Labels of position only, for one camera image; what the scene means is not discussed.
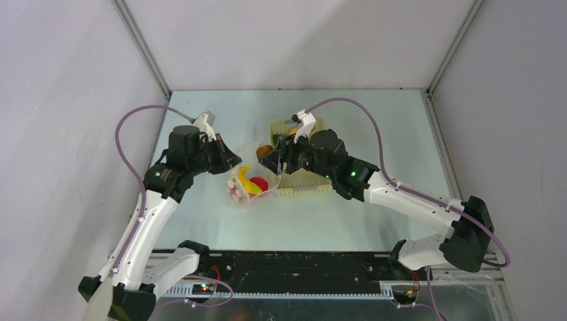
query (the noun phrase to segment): yellow basket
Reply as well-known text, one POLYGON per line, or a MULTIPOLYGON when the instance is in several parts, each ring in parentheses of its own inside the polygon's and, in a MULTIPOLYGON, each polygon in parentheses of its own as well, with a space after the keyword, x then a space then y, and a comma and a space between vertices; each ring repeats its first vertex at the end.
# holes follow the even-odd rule
MULTIPOLYGON (((309 135, 325 129, 325 122, 321 118, 316 118, 315 128, 309 135)), ((274 135, 287 135, 289 131, 296 127, 292 120, 280 120, 269 125, 269 139, 272 146, 275 144, 274 135)), ((304 195, 326 194, 333 190, 331 180, 300 169, 289 175, 282 174, 281 181, 275 190, 278 197, 293 197, 304 195)))

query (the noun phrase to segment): white tabletop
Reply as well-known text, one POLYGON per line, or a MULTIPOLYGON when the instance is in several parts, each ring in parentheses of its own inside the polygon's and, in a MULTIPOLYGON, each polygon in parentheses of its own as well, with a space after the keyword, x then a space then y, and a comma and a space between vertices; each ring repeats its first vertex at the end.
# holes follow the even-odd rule
MULTIPOLYGON (((449 195, 425 107, 418 90, 250 90, 173 92, 170 107, 189 116, 216 115, 215 132, 235 150, 252 140, 269 143, 268 124, 332 97, 353 98, 376 118, 384 140, 386 169, 404 183, 449 195)), ((355 105, 334 102, 317 109, 352 156, 379 166, 370 120, 355 105)), ((174 126, 166 115, 154 161, 167 148, 174 126)), ((327 195, 269 198, 248 210, 232 206, 228 174, 195 178, 166 223, 156 248, 170 249, 190 239, 211 249, 264 251, 390 251, 400 239, 419 239, 434 230, 396 211, 327 195)))

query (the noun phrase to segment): white wall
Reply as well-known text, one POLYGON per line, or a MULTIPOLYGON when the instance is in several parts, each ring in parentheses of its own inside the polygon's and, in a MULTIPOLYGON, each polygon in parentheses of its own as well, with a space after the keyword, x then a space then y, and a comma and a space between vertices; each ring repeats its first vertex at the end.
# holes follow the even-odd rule
POLYGON ((473 0, 127 1, 172 90, 424 88, 473 0))
POLYGON ((434 103, 464 193, 512 255, 520 320, 564 320, 567 2, 488 1, 434 103))
MULTIPOLYGON (((80 320, 137 194, 114 127, 164 98, 108 0, 2 1, 0 29, 0 319, 80 320)), ((159 115, 124 128, 138 170, 159 115)))

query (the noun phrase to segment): robotic arm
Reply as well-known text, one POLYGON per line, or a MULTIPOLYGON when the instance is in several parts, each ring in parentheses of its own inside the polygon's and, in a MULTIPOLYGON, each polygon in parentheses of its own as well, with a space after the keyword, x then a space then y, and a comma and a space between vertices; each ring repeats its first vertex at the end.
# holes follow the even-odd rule
POLYGON ((227 148, 221 135, 215 134, 214 119, 212 113, 206 112, 192 125, 173 129, 168 149, 144 176, 145 206, 140 194, 128 226, 106 265, 96 277, 83 277, 79 293, 87 301, 99 287, 103 288, 103 282, 112 282, 111 306, 106 309, 109 317, 147 320, 156 301, 171 286, 188 274, 209 271, 209 248, 192 241, 181 243, 169 258, 150 270, 144 269, 161 229, 185 191, 193 185, 193 178, 205 172, 224 173, 241 162, 227 148))
POLYGON ((451 211, 464 211, 493 231, 485 203, 477 197, 468 202, 422 194, 448 204, 441 207, 401 190, 408 185, 389 182, 376 165, 350 156, 344 142, 333 130, 316 132, 308 139, 315 118, 305 111, 292 116, 298 130, 290 136, 281 136, 275 144, 257 150, 260 164, 279 175, 304 169, 332 181, 333 189, 345 199, 379 204, 430 225, 438 234, 418 241, 402 240, 392 251, 392 269, 418 270, 428 265, 450 263, 468 272, 480 270, 490 238, 468 220, 451 211))

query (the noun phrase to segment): red toy fruit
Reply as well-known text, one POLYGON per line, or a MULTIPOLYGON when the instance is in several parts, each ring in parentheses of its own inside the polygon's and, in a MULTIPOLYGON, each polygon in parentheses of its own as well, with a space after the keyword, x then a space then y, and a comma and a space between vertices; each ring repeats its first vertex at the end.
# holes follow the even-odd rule
POLYGON ((252 177, 250 181, 256 185, 263 191, 266 192, 268 189, 267 182, 265 179, 261 178, 260 176, 252 177))

